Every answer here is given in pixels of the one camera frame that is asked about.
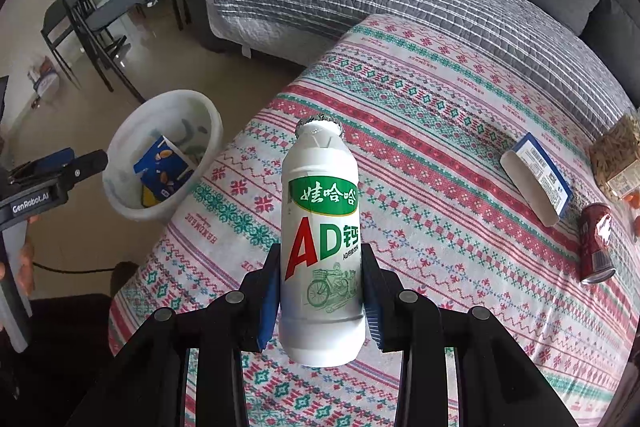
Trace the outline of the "left hand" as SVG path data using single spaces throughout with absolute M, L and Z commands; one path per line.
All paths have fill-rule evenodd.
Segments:
M 29 297 L 35 288 L 34 279 L 34 257 L 35 247 L 28 235 L 25 235 L 25 242 L 18 254 L 17 274 L 15 275 L 16 285 L 21 288 L 23 295 Z

